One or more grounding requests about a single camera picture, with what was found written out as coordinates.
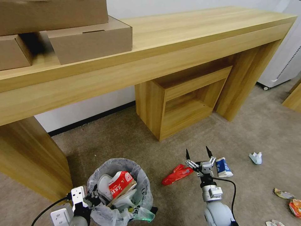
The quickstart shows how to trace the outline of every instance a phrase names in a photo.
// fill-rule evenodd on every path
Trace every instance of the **black cable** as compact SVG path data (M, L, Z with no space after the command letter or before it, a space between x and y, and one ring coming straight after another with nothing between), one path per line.
M60 200L56 201L55 203L51 204L50 206L48 206L46 209L44 209L32 222L31 226L34 226L34 224L36 223L36 221L40 218L40 216L43 215L43 213L45 213L47 210L49 210L51 207L55 206L56 204L58 204L61 201L64 201L65 199L67 199L67 196L64 198L61 198Z
M234 213L233 213L234 201L235 201L235 196L236 196L236 185L235 185L235 183L231 180L226 180L226 179L221 179L221 178L216 178L216 177L213 177L213 179L214 180L222 180L222 181L230 182L234 185L234 194L233 194L233 199L232 199L231 212L232 212L233 218L235 220Z

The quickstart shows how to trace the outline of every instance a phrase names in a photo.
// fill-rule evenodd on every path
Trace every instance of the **wooden shelf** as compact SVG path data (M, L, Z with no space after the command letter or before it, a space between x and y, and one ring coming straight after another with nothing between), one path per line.
M209 116L232 69L231 57L135 85L136 111L160 141Z
M198 99L192 92L166 102L161 139L208 117L213 108Z

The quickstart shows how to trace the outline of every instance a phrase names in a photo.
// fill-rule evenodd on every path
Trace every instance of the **cardboard box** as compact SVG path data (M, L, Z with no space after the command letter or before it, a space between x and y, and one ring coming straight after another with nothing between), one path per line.
M0 0L0 36L108 22L106 0Z
M0 37L0 70L27 67L32 55L19 35Z
M107 24L47 31L61 64L132 50L132 27L109 16Z

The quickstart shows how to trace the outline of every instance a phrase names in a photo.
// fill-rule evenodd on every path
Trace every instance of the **trash can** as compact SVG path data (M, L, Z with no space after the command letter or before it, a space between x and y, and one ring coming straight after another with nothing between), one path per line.
M155 215L150 212L153 206L150 181L144 170L132 160L117 158L106 161L90 176L87 183L88 193L93 191L102 175L113 177L118 171L128 171L137 182L137 191L133 196L133 203L137 208L133 212L129 212L127 208L120 212L100 203L92 210L91 218L101 226L126 226L130 220L152 221Z

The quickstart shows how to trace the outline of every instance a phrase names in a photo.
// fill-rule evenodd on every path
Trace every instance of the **white wall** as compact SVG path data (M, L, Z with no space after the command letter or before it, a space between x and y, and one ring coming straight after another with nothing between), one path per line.
M109 15L118 19L221 7L227 5L282 12L289 0L107 0ZM47 132L135 100L134 87L54 109L35 117Z

